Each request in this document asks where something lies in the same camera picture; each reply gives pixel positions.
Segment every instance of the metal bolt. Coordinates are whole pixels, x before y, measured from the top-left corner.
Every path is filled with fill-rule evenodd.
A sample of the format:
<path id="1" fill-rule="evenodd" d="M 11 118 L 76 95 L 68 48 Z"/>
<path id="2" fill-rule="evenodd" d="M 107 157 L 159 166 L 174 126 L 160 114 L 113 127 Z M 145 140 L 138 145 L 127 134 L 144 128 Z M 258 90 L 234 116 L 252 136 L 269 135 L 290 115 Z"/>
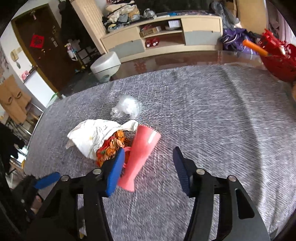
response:
<path id="1" fill-rule="evenodd" d="M 199 175 L 204 175 L 205 174 L 205 170 L 199 168 L 199 169 L 196 170 L 196 173 L 199 174 Z"/>
<path id="2" fill-rule="evenodd" d="M 99 168 L 96 168 L 96 169 L 93 170 L 93 174 L 95 174 L 95 175 L 99 175 L 101 173 L 102 173 L 102 170 L 99 169 Z"/>
<path id="3" fill-rule="evenodd" d="M 65 182 L 65 181 L 68 181 L 69 180 L 69 176 L 68 175 L 63 175 L 62 177 L 61 177 L 61 180 L 62 180 L 62 182 Z"/>
<path id="4" fill-rule="evenodd" d="M 228 177 L 228 180 L 231 181 L 231 182 L 235 182 L 237 180 L 237 178 L 235 176 L 230 175 Z"/>

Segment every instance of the brown door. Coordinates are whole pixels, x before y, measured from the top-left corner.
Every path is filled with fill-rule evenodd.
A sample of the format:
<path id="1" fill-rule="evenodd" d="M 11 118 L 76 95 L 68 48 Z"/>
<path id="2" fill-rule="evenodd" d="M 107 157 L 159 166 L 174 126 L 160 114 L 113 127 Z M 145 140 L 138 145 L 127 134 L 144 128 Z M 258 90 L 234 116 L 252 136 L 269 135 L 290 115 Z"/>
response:
<path id="1" fill-rule="evenodd" d="M 53 86 L 61 91 L 81 65 L 78 61 L 70 59 L 65 43 L 59 37 L 61 28 L 49 6 L 45 5 L 17 18 L 15 25 L 34 61 Z M 32 38 L 36 35 L 44 37 L 42 48 L 30 46 Z"/>

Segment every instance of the door frame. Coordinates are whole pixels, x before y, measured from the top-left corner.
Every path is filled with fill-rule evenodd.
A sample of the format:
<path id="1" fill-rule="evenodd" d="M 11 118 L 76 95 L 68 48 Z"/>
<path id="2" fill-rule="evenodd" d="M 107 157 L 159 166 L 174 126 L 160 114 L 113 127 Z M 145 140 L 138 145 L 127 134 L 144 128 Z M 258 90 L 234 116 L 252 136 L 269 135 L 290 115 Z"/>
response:
<path id="1" fill-rule="evenodd" d="M 52 17 L 53 17 L 54 24 L 57 25 L 57 26 L 59 26 L 59 24 L 58 24 L 56 18 L 54 17 L 54 14 L 52 13 L 52 10 L 50 9 L 48 3 L 43 4 L 43 5 L 41 5 L 41 6 L 38 6 L 38 7 L 35 7 L 35 8 L 32 8 L 32 9 L 30 9 L 30 10 L 28 10 L 28 11 L 26 11 L 26 12 L 24 12 L 24 13 L 18 15 L 18 16 L 16 16 L 15 18 L 13 18 L 13 19 L 11 20 L 12 29 L 13 29 L 13 31 L 14 31 L 14 33 L 15 33 L 15 36 L 16 36 L 16 38 L 17 38 L 17 40 L 18 40 L 18 42 L 19 42 L 19 44 L 20 44 L 22 50 L 24 51 L 25 55 L 27 56 L 27 58 L 29 59 L 29 61 L 31 62 L 31 64 L 32 64 L 33 66 L 37 66 L 37 63 L 35 62 L 35 60 L 33 59 L 32 55 L 30 54 L 29 50 L 28 50 L 27 47 L 25 46 L 25 43 L 24 43 L 24 41 L 22 40 L 22 38 L 21 38 L 21 36 L 20 36 L 20 33 L 19 33 L 18 29 L 17 29 L 17 26 L 16 26 L 15 21 L 16 21 L 17 19 L 23 17 L 24 15 L 27 15 L 27 14 L 29 14 L 30 12 L 32 12 L 32 11 L 34 11 L 34 10 L 37 10 L 37 9 L 41 9 L 41 8 L 48 8 L 48 9 L 49 9 L 49 12 L 51 13 L 51 15 L 52 15 Z M 42 71 L 39 67 L 36 69 L 36 71 L 39 73 L 39 75 L 40 75 L 41 78 L 45 81 L 45 83 L 46 83 L 46 84 L 47 84 L 47 85 L 53 90 L 53 92 L 57 93 L 57 96 L 58 96 L 59 98 L 61 98 L 61 97 L 62 97 L 61 94 L 58 92 L 57 88 L 56 88 L 56 87 L 50 82 L 50 80 L 46 77 L 46 75 L 43 73 L 43 71 Z"/>

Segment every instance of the orange stick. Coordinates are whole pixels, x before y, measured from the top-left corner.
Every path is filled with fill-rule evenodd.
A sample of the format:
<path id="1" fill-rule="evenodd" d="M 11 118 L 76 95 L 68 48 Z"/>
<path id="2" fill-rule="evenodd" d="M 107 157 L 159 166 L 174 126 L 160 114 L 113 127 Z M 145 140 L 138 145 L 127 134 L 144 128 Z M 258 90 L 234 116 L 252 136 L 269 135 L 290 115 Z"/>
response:
<path id="1" fill-rule="evenodd" d="M 258 54 L 260 54 L 261 56 L 267 56 L 268 52 L 261 48 L 260 46 L 258 46 L 257 44 L 254 44 L 253 42 L 249 41 L 249 40 L 244 40 L 242 42 L 242 44 L 246 47 L 249 47 L 250 49 L 253 49 L 254 51 L 256 51 Z"/>

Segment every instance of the tiled column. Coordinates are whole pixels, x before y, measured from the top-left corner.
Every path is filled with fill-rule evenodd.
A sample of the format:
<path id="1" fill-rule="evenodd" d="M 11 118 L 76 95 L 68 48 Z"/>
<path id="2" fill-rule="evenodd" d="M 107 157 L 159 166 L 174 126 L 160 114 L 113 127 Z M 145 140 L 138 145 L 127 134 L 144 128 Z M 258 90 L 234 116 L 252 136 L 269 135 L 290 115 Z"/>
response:
<path id="1" fill-rule="evenodd" d="M 106 49 L 100 40 L 100 38 L 106 34 L 106 29 L 102 23 L 103 14 L 97 7 L 95 1 L 70 0 L 70 2 L 99 52 L 101 54 L 106 53 Z"/>

